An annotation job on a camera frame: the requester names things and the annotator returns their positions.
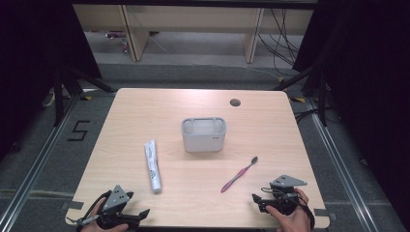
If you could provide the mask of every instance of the white toothpaste tube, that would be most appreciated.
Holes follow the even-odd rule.
[[[158,170],[158,160],[155,139],[145,143],[145,156],[147,157],[148,170],[151,178],[151,186],[154,193],[161,191],[161,178]]]

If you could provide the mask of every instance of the gray floor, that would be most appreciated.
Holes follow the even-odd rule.
[[[104,34],[105,32],[87,32],[86,36],[99,63],[103,81],[112,87],[268,90],[278,85],[279,77],[288,79],[295,74],[289,70],[290,65],[279,59],[274,60],[272,53],[267,51],[262,43],[257,46],[254,62],[247,64],[240,35],[160,32],[152,35],[142,60],[135,63],[124,52],[121,39],[110,40]],[[302,37],[290,39],[294,45],[299,46]],[[286,49],[280,51],[288,56]],[[81,84],[84,88],[95,88],[87,83]],[[301,97],[302,84],[289,87],[286,91],[288,96]],[[74,228],[64,222],[66,210],[62,206],[73,198],[114,99],[114,95],[102,91],[92,92],[90,95],[93,96],[90,101],[75,103],[45,166],[41,169],[41,175],[36,179],[21,211],[18,211],[18,217],[13,219],[11,231],[74,231]],[[303,102],[291,102],[291,106],[295,113],[308,110],[308,105]],[[358,163],[360,153],[344,125],[338,121],[337,113],[330,110],[326,115],[327,130],[379,231],[406,231],[371,172]],[[19,140],[22,144],[21,151],[10,152],[0,163],[0,212],[5,212],[14,193],[29,173],[32,163],[41,153],[53,131],[53,120],[52,106],[39,112],[31,127]],[[70,142],[70,138],[78,136],[72,133],[78,120],[90,121],[82,125],[83,129],[88,131],[87,136],[82,142]],[[346,193],[331,155],[314,124],[314,118],[308,116],[303,119],[299,123],[299,129],[331,216],[330,227],[317,231],[367,231]]]

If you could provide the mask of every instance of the clear plastic container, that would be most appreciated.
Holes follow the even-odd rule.
[[[181,131],[187,152],[217,152],[222,150],[226,123],[222,118],[188,118]]]

